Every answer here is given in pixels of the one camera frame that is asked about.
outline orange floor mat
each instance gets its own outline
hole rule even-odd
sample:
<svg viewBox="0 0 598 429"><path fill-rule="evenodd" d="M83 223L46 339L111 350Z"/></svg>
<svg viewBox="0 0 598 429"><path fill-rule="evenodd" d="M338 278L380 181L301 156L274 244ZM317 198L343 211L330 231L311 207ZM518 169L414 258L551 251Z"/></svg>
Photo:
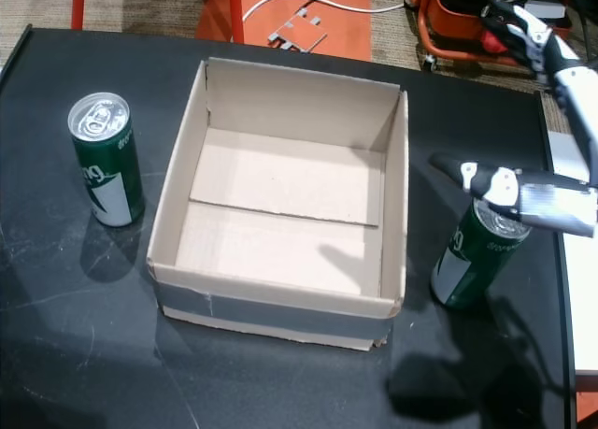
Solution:
<svg viewBox="0 0 598 429"><path fill-rule="evenodd" d="M217 41L229 41L231 38L231 16L228 0L205 0L206 6L197 26L196 37ZM259 0L242 0L243 12L246 12ZM264 4L245 22L245 43L267 46L267 38L306 0L272 0ZM339 4L371 8L370 0L333 0ZM309 19L318 16L321 27L327 37L313 50L338 57L370 61L371 46L370 15L353 13L322 4L312 4L308 8Z"/></svg>

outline white cable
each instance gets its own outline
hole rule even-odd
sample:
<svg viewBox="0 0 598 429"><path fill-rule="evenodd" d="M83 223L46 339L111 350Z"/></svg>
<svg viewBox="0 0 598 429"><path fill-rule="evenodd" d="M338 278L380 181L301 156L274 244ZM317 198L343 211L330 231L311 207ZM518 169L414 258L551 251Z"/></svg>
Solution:
<svg viewBox="0 0 598 429"><path fill-rule="evenodd" d="M245 22L247 20L247 18L249 16L251 16L251 14L255 10L257 10L259 7L261 7L266 2L270 2L270 1L271 0L261 0L260 2L255 4L253 7L251 7L249 10L247 10L247 13L245 13L245 15L243 15L243 22ZM329 0L312 0L312 1L322 2L323 4L326 4L327 6L340 8L341 10L346 10L346 11L355 11L357 13L386 13L387 11L398 10L399 8L403 8L405 6L405 4L399 4L396 6L391 6L391 7L386 7L386 8L378 8L378 9L372 10L372 9L368 9L368 8L356 8L356 7L343 6L342 4L337 4L336 2L329 1Z"/></svg>

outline can lid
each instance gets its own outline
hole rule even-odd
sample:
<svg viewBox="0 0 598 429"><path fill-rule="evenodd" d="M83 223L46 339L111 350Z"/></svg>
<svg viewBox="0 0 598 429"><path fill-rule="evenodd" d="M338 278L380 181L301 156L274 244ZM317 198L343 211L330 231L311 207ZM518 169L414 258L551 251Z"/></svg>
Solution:
<svg viewBox="0 0 598 429"><path fill-rule="evenodd" d="M79 100L68 113L68 128L77 139L103 141L129 121L129 106L113 93L93 93Z"/></svg>
<svg viewBox="0 0 598 429"><path fill-rule="evenodd" d="M508 217L492 211L488 203L474 199L474 211L479 221L491 233L507 239L521 239L526 237L532 228L523 223L513 221Z"/></svg>

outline wheel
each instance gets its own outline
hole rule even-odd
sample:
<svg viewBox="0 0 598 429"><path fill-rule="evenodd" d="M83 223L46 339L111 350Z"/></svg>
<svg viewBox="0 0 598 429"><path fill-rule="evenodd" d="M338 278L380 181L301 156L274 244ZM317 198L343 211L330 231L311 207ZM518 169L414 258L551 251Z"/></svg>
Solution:
<svg viewBox="0 0 598 429"><path fill-rule="evenodd" d="M420 9L420 6L416 6L410 0L403 0L403 4L407 10L418 11Z"/></svg>
<svg viewBox="0 0 598 429"><path fill-rule="evenodd" d="M423 72L434 72L436 70L436 57L431 53L427 54L421 65L421 70Z"/></svg>

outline chair leg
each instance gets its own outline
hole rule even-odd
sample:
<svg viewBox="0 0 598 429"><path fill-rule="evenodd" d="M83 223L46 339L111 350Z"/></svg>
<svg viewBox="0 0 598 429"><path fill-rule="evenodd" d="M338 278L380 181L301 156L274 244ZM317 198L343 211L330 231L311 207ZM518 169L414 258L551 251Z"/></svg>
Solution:
<svg viewBox="0 0 598 429"><path fill-rule="evenodd" d="M71 29L83 30L83 8L85 0L73 0L73 10L71 12Z"/></svg>
<svg viewBox="0 0 598 429"><path fill-rule="evenodd" d="M233 27L233 41L243 44L243 6L241 0L229 0L231 4L231 26Z"/></svg>

